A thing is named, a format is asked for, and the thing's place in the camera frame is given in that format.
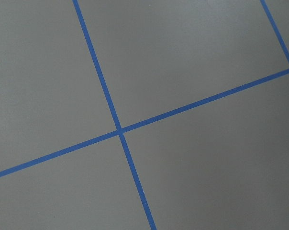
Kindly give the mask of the brown paper table mat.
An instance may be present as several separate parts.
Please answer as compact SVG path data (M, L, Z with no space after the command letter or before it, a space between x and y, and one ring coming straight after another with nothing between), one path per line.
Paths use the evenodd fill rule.
M289 230L289 0L0 0L0 230Z

